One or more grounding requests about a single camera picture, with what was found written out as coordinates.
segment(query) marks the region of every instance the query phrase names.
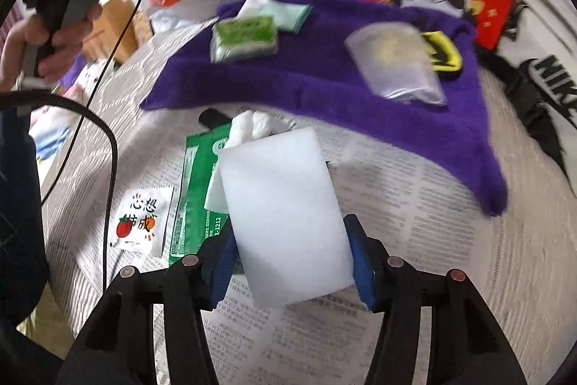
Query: red tomato illustration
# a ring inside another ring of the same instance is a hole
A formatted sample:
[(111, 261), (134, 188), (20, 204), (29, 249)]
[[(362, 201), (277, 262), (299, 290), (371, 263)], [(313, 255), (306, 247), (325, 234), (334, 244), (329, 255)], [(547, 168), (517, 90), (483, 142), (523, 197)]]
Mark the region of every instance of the red tomato illustration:
[(116, 235), (119, 238), (128, 237), (128, 234), (131, 233), (132, 230), (132, 221), (127, 217), (123, 216), (120, 218), (118, 225), (116, 226)]

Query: purple cloth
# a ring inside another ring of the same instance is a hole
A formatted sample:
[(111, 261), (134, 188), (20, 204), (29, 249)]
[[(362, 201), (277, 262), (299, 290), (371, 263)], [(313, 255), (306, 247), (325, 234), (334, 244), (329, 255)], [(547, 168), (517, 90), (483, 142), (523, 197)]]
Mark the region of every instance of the purple cloth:
[[(442, 12), (363, 0), (278, 1), (313, 9), (298, 35), (279, 34), (276, 56), (211, 64), (206, 29), (167, 62), (141, 108), (248, 102), (319, 118), (435, 161), (471, 189), (486, 213), (504, 211), (507, 185), (488, 143), (472, 26)], [(234, 17), (241, 5), (223, 6), (219, 14)], [(443, 83), (447, 106), (382, 99), (364, 83), (344, 40), (370, 23), (392, 21), (442, 30), (461, 52), (462, 76)]]
[(86, 61), (84, 55), (82, 53), (77, 54), (76, 57), (74, 58), (74, 64), (72, 64), (72, 67), (68, 70), (67, 73), (64, 74), (64, 76), (62, 77), (62, 79), (58, 81), (58, 83), (64, 89), (68, 90), (70, 87), (74, 85), (74, 82), (76, 82), (76, 79), (82, 72), (82, 69), (84, 69), (84, 67), (87, 64), (88, 61)]

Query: clear plastic bag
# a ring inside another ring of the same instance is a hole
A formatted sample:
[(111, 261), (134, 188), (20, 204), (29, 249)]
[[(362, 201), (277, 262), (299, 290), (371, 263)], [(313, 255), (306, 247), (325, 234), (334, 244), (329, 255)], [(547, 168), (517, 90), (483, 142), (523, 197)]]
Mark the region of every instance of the clear plastic bag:
[(446, 105), (427, 44), (412, 25), (373, 23), (350, 34), (345, 44), (375, 95)]

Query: green and white package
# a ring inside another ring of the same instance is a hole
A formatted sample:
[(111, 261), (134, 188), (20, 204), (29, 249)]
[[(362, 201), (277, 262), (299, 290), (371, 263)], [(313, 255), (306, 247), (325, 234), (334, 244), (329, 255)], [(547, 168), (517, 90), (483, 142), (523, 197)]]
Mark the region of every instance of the green and white package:
[(277, 52), (278, 33), (270, 15), (225, 19), (212, 28), (212, 63), (270, 56)]
[(203, 242), (218, 235), (227, 214), (204, 209), (208, 184), (218, 160), (218, 151), (229, 139), (230, 124), (186, 138), (181, 191), (172, 229), (169, 263), (186, 254), (196, 254)]

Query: black cable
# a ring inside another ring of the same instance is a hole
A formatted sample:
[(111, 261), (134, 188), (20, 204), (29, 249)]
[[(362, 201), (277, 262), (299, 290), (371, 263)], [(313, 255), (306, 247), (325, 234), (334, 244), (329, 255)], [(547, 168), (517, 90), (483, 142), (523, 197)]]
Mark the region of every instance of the black cable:
[(108, 125), (102, 121), (94, 112), (90, 111), (87, 106), (83, 106), (76, 103), (73, 100), (60, 97), (58, 95), (53, 95), (44, 90), (27, 90), (21, 92), (7, 92), (0, 93), (0, 111), (12, 108), (13, 106), (56, 106), (58, 108), (64, 108), (73, 111), (82, 116), (82, 118), (88, 118), (92, 123), (97, 125), (100, 129), (104, 131), (106, 136), (110, 141), (110, 147), (112, 149), (112, 165), (110, 173), (110, 185), (109, 192), (106, 198), (106, 210), (105, 210), (105, 234), (102, 246), (102, 293), (106, 291), (106, 280), (107, 280), (107, 270), (106, 270), (106, 245), (108, 241), (109, 223), (110, 223), (110, 212), (112, 210), (112, 198), (114, 195), (114, 186), (116, 184), (116, 173), (118, 171), (118, 144), (114, 133), (108, 127)]
[[(114, 58), (114, 55), (116, 54), (116, 50), (120, 46), (120, 42), (122, 41), (122, 38), (124, 37), (126, 31), (128, 30), (128, 27), (131, 25), (132, 19), (136, 15), (136, 12), (137, 12), (141, 2), (142, 2), (142, 0), (137, 1), (135, 9), (132, 11), (130, 18), (128, 19), (128, 22), (126, 23), (126, 26), (124, 27), (124, 30), (122, 30), (122, 33), (118, 37), (118, 41), (116, 41), (116, 44), (114, 45), (114, 48), (112, 49), (112, 52), (110, 53), (110, 56), (109, 56), (108, 60), (106, 61), (106, 64), (105, 64), (102, 72), (100, 73), (100, 77), (98, 78), (98, 80), (96, 81), (96, 84), (94, 85), (94, 90), (92, 90), (92, 93), (90, 94), (90, 98), (88, 99), (88, 102), (86, 103), (87, 108), (90, 107), (90, 105), (94, 99), (94, 96), (96, 95), (96, 90), (98, 89), (98, 86), (100, 85), (100, 82), (102, 82), (102, 79), (105, 75), (106, 69), (108, 69), (110, 63), (112, 62), (112, 59)], [(60, 166), (60, 169), (58, 170), (58, 173), (56, 174), (56, 178), (54, 179), (50, 188), (46, 192), (46, 195), (42, 199), (42, 203), (41, 203), (42, 206), (44, 205), (44, 203), (48, 200), (48, 198), (52, 194), (52, 191), (54, 190), (58, 181), (60, 180), (60, 176), (62, 175), (62, 172), (64, 172), (64, 168), (66, 167), (66, 163), (68, 162), (68, 159), (70, 158), (70, 154), (72, 153), (74, 143), (76, 143), (76, 138), (78, 137), (78, 135), (80, 133), (80, 127), (82, 126), (83, 122), (84, 122), (84, 116), (81, 115), (80, 122), (76, 126), (76, 130), (74, 131), (74, 135), (72, 136), (72, 141), (70, 142), (70, 147), (68, 148), (68, 151), (64, 157), (64, 160), (62, 161), (62, 165)]]

